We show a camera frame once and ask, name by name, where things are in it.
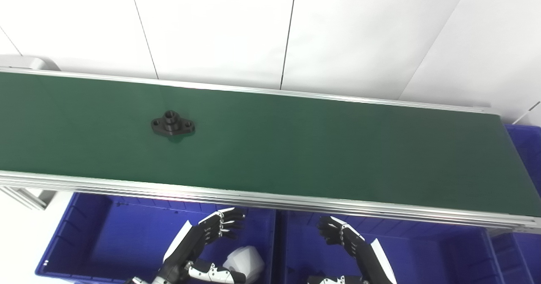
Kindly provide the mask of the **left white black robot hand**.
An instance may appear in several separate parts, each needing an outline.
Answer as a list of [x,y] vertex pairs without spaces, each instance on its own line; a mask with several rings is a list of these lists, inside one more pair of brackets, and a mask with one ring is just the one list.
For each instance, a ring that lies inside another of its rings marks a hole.
[[166,252],[153,283],[185,284],[195,279],[218,284],[244,284],[244,273],[199,259],[205,247],[219,238],[236,238],[234,230],[241,229],[244,220],[244,209],[226,208],[211,213],[195,226],[187,221]]

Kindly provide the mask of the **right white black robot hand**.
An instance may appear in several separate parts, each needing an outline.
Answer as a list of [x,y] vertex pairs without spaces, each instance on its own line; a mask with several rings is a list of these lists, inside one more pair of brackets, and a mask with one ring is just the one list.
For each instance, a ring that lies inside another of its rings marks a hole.
[[355,259],[360,276],[309,276],[308,284],[396,284],[397,280],[381,243],[371,243],[350,224],[334,216],[322,216],[317,223],[319,234],[328,245],[341,245]]

